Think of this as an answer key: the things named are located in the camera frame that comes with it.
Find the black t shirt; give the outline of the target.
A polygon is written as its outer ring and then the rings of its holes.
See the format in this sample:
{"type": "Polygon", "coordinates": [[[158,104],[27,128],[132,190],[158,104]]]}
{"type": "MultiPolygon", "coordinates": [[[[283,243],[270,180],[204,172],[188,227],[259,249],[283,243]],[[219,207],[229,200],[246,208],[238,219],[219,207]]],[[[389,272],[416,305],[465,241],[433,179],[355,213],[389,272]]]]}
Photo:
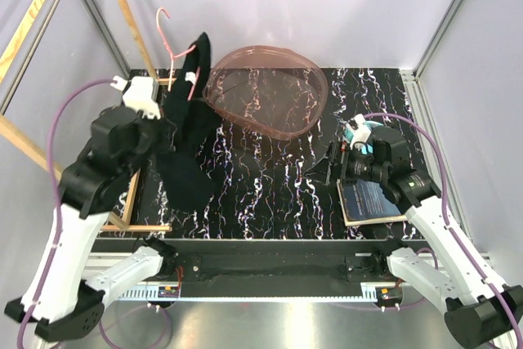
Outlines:
{"type": "Polygon", "coordinates": [[[177,130],[168,136],[169,151],[156,154],[155,167],[171,208],[192,213],[202,210],[216,191],[214,181],[200,168],[198,148],[216,131],[220,116],[203,99],[211,70],[212,48],[203,32],[191,44],[162,103],[163,115],[177,130]]]}

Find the pink wire hanger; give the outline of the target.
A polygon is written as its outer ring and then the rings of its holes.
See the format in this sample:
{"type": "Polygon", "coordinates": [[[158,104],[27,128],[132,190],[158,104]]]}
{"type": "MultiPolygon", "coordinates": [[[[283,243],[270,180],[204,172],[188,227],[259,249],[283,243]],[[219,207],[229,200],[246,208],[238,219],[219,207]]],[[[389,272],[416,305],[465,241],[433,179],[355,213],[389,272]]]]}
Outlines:
{"type": "MultiPolygon", "coordinates": [[[[195,45],[192,45],[189,49],[179,53],[179,54],[175,54],[173,52],[173,50],[171,49],[169,43],[168,43],[168,40],[162,30],[162,27],[161,27],[161,24],[160,24],[160,15],[161,14],[164,14],[168,19],[170,18],[170,15],[169,13],[167,12],[167,10],[163,7],[160,7],[157,11],[156,11],[156,16],[155,16],[155,22],[156,22],[156,28],[160,34],[160,37],[161,39],[163,40],[163,45],[165,46],[167,52],[168,52],[168,55],[169,55],[169,59],[170,59],[170,69],[169,69],[169,74],[168,74],[168,91],[170,92],[171,89],[172,89],[172,83],[174,82],[174,63],[175,63],[175,60],[180,58],[180,57],[183,57],[183,56],[186,56],[188,55],[189,53],[191,53],[195,48],[196,46],[195,45]]],[[[194,95],[194,91],[195,91],[195,88],[196,88],[196,85],[197,85],[197,82],[199,80],[199,75],[200,75],[200,67],[198,66],[196,71],[194,73],[190,73],[190,76],[188,78],[188,81],[192,83],[192,87],[190,89],[190,92],[189,92],[189,95],[187,96],[187,100],[188,101],[191,101],[192,98],[193,98],[193,95],[194,95]]]]}

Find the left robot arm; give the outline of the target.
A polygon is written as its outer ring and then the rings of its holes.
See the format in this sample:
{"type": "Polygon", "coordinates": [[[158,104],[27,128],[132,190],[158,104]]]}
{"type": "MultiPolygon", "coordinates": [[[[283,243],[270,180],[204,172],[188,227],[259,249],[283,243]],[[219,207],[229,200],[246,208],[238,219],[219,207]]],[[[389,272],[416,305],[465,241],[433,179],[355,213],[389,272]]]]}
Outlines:
{"type": "Polygon", "coordinates": [[[146,240],[129,257],[97,275],[83,278],[89,254],[118,197],[141,165],[168,150],[175,124],[148,119],[119,106],[104,110],[91,125],[91,137],[60,179],[54,179],[58,205],[38,271],[23,297],[6,304],[5,314],[51,345],[87,336],[105,309],[147,279],[170,280],[177,251],[160,239],[146,240]]]}

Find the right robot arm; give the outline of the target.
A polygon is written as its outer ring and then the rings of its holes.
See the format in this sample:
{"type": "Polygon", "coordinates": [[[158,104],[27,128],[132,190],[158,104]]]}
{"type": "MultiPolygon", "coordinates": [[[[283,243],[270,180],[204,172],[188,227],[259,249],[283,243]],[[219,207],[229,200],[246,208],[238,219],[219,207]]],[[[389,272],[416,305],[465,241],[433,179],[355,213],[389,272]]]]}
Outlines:
{"type": "Polygon", "coordinates": [[[416,289],[440,311],[462,347],[520,348],[522,287],[508,285],[477,251],[448,213],[436,183],[410,163],[408,143],[398,130],[361,125],[351,132],[350,141],[331,142],[306,176],[337,187],[378,184],[445,268],[439,271],[401,242],[390,242],[374,253],[373,275],[384,281],[394,276],[416,289]]]}

